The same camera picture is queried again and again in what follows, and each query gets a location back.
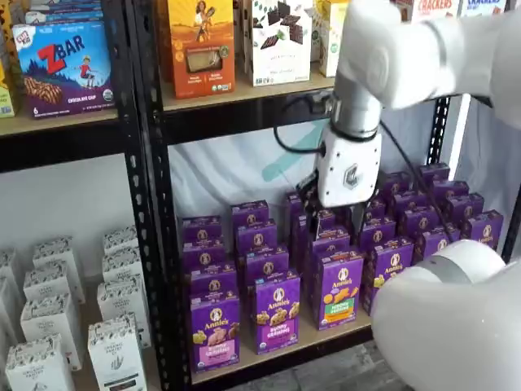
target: chocolate snack box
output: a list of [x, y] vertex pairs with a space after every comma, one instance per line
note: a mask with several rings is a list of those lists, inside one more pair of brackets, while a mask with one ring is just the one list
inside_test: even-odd
[[222, 225], [220, 216], [187, 217], [182, 219], [183, 239], [186, 242], [220, 239]]
[[258, 279], [252, 309], [257, 354], [296, 344], [300, 312], [300, 277], [296, 271]]
[[[459, 240], [460, 230], [451, 222], [447, 223], [447, 227], [449, 228], [450, 237], [453, 242]], [[414, 243], [414, 263], [420, 262], [437, 251], [440, 251], [442, 248], [447, 247], [449, 243], [447, 234], [445, 234], [445, 230], [442, 226], [437, 226], [430, 231], [418, 234], [416, 242]]]
[[361, 283], [362, 305], [368, 314], [383, 284], [410, 266], [413, 249], [412, 240], [400, 236], [374, 247], [370, 252], [364, 265]]
[[363, 262], [361, 253], [351, 248], [318, 263], [312, 305], [318, 330], [352, 322], [357, 317]]
[[252, 248], [262, 246], [277, 246], [277, 224], [270, 218], [266, 222], [253, 222], [247, 226], [237, 228], [235, 244], [239, 255], [243, 255]]
[[35, 118], [114, 106], [101, 20], [13, 27], [28, 107]]
[[396, 222], [390, 217], [376, 217], [367, 221], [361, 229], [358, 246], [361, 251], [371, 250], [376, 244], [395, 237]]
[[185, 271], [222, 263], [226, 260], [225, 244], [222, 238], [184, 243], [182, 257]]
[[405, 210], [400, 215], [397, 232], [413, 238], [417, 232], [432, 230], [439, 223], [440, 218], [433, 206], [417, 206]]
[[477, 240], [496, 249], [502, 226], [503, 216], [495, 209], [489, 210], [464, 221], [462, 239]]
[[193, 369], [209, 371], [239, 362], [239, 295], [211, 292], [190, 297]]
[[463, 220], [483, 212], [484, 198], [478, 193], [449, 197], [444, 202], [444, 215], [451, 222], [460, 224]]

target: product box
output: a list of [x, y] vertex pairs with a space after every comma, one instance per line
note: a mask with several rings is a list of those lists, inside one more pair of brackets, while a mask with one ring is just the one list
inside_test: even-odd
[[85, 286], [83, 269], [72, 250], [72, 237], [49, 240], [37, 244], [34, 248], [34, 267], [44, 266], [50, 261], [65, 261], [67, 263], [68, 281], [71, 284], [72, 295], [81, 303], [85, 303]]
[[201, 266], [215, 265], [226, 260], [225, 244], [222, 238], [184, 243], [182, 263], [185, 272]]
[[28, 106], [35, 118], [114, 106], [101, 20], [13, 27]]
[[375, 245], [395, 237], [396, 222], [390, 217], [376, 217], [364, 223], [358, 246], [361, 251], [371, 250]]
[[110, 255], [125, 247], [138, 247], [138, 232], [136, 226], [126, 226], [103, 235], [103, 251]]
[[194, 371], [239, 362], [239, 295], [212, 292], [190, 297]]
[[[460, 239], [460, 230], [454, 224], [448, 222], [450, 238], [453, 242]], [[416, 237], [414, 243], [414, 263], [420, 262], [430, 255], [440, 251], [449, 245], [449, 239], [442, 226], [437, 226], [433, 230], [425, 231]]]
[[103, 320], [133, 313], [136, 317], [139, 343], [143, 348], [152, 345], [146, 297], [140, 275], [98, 286], [98, 305]]
[[41, 300], [45, 297], [69, 294], [72, 291], [68, 281], [67, 263], [51, 261], [25, 274], [24, 293], [27, 300]]
[[235, 88], [234, 13], [228, 0], [169, 0], [177, 98]]
[[318, 330], [355, 320], [363, 263], [354, 248], [319, 261], [312, 305]]
[[478, 193], [449, 197], [444, 202], [444, 215], [455, 224], [483, 212], [484, 198]]
[[83, 365], [85, 345], [81, 337], [76, 302], [68, 293], [27, 301], [20, 318], [27, 340], [60, 334], [65, 359], [72, 371]]
[[258, 279], [252, 309], [257, 354], [296, 344], [300, 311], [300, 277], [296, 271]]
[[401, 214], [397, 232], [413, 238], [419, 232], [434, 229], [439, 223], [440, 218], [433, 206], [417, 206]]
[[495, 209], [489, 210], [464, 221], [462, 239], [477, 240], [496, 249], [502, 226], [503, 216]]
[[220, 239], [222, 236], [221, 217], [201, 216], [183, 218], [182, 233], [185, 242]]
[[141, 346], [132, 314], [91, 324], [87, 345], [100, 391], [147, 390]]
[[272, 218], [266, 222], [253, 222], [247, 226], [239, 226], [236, 235], [235, 243], [239, 255], [243, 255], [253, 248], [277, 246], [277, 224]]
[[59, 334], [11, 347], [6, 375], [15, 391], [75, 390]]
[[309, 80], [311, 17], [302, 1], [250, 2], [254, 86]]
[[345, 14], [348, 10], [347, 0], [325, 0], [322, 3], [322, 55], [320, 57], [320, 73], [325, 77], [335, 77], [339, 63], [340, 43], [344, 27]]
[[373, 248], [362, 275], [361, 300], [370, 314], [378, 290], [390, 278], [409, 267], [413, 258], [413, 242], [403, 236]]
[[237, 270], [233, 262], [201, 266], [190, 273], [190, 294], [237, 290]]

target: white tea box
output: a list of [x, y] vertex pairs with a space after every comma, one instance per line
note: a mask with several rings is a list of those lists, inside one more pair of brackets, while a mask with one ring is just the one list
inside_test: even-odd
[[147, 391], [133, 315], [90, 325], [88, 346], [101, 391]]
[[59, 334], [13, 346], [6, 375], [12, 391], [74, 391]]
[[103, 320], [134, 313], [138, 338], [143, 348], [151, 346], [147, 305], [140, 275], [98, 286], [98, 304]]
[[25, 297], [27, 300], [41, 300], [65, 293], [73, 296], [67, 276], [67, 263], [64, 261], [51, 261], [28, 271], [24, 281]]
[[81, 339], [76, 303], [71, 295], [27, 301], [20, 322], [27, 340], [60, 334], [69, 368], [72, 371], [81, 369], [85, 346]]
[[125, 247], [137, 247], [138, 233], [136, 226], [127, 226], [120, 230], [108, 232], [103, 236], [103, 251], [110, 255]]
[[0, 250], [0, 277], [5, 277], [13, 286], [20, 307], [24, 305], [24, 267], [13, 248]]
[[85, 303], [85, 286], [83, 284], [83, 269], [72, 250], [72, 236], [63, 236], [34, 248], [34, 267], [44, 266], [50, 261], [65, 261], [68, 266], [68, 280], [71, 283], [73, 297], [81, 304]]

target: orange snack box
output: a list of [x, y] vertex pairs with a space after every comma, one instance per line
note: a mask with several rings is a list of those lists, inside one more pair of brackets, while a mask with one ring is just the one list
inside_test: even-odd
[[231, 0], [169, 0], [173, 84], [177, 98], [235, 88]]

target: purple cereal box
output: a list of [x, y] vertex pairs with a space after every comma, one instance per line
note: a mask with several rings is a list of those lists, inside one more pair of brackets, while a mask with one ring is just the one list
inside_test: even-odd
[[367, 221], [361, 229], [360, 250], [371, 250], [376, 244], [387, 242], [396, 235], [396, 222], [390, 217], [377, 217]]
[[388, 205], [387, 214], [397, 219], [406, 209], [417, 206], [427, 206], [427, 196], [418, 190], [405, 191], [391, 197]]
[[503, 226], [503, 216], [489, 210], [468, 218], [462, 224], [462, 239], [472, 239], [496, 249]]
[[[460, 231], [451, 222], [447, 223], [450, 237], [453, 242], [459, 240]], [[422, 232], [416, 237], [414, 243], [414, 263], [420, 262], [430, 255], [440, 251], [449, 244], [447, 234], [442, 226], [437, 226], [433, 230]]]
[[444, 215], [455, 224], [483, 212], [485, 200], [478, 193], [449, 197], [444, 202]]
[[351, 248], [318, 263], [312, 304], [318, 330], [352, 322], [357, 317], [363, 261], [360, 251]]
[[412, 240], [400, 236], [374, 247], [370, 252], [364, 265], [361, 284], [362, 305], [368, 314], [383, 283], [410, 266], [413, 248]]
[[220, 238], [184, 243], [182, 258], [185, 272], [201, 266], [222, 263], [226, 260], [224, 241]]
[[296, 344], [300, 311], [300, 277], [296, 271], [258, 279], [252, 309], [257, 354]]
[[433, 206], [417, 206], [400, 215], [397, 232], [413, 238], [419, 232], [432, 230], [439, 223], [440, 218]]
[[222, 236], [221, 217], [201, 216], [183, 218], [182, 231], [185, 242], [219, 239]]
[[448, 197], [467, 196], [469, 187], [463, 181], [433, 181], [432, 195], [437, 203], [442, 204]]
[[237, 228], [254, 222], [265, 222], [269, 219], [268, 203], [265, 200], [231, 205], [231, 221], [234, 235]]
[[235, 290], [190, 297], [196, 372], [239, 362], [239, 296]]
[[190, 294], [237, 289], [237, 271], [231, 262], [202, 266], [190, 273]]
[[277, 224], [272, 218], [237, 228], [235, 244], [239, 255], [262, 246], [277, 246]]

